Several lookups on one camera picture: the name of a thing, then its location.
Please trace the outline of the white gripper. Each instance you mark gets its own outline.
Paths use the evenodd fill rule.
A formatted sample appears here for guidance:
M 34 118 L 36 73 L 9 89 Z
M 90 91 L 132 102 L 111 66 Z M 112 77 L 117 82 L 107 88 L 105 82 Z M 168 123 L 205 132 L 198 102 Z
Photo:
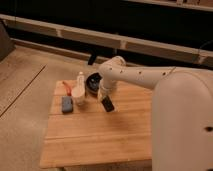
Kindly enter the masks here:
M 103 99 L 112 93 L 117 87 L 116 81 L 106 81 L 102 79 L 99 83 L 99 89 L 98 89 L 98 101 L 102 102 Z

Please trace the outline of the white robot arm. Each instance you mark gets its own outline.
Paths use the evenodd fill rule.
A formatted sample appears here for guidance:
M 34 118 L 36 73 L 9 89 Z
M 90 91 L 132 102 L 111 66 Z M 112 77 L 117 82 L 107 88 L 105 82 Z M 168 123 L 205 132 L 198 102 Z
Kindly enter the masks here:
M 213 70 L 128 67 L 115 56 L 102 63 L 99 95 L 124 81 L 153 91 L 153 171 L 213 171 Z

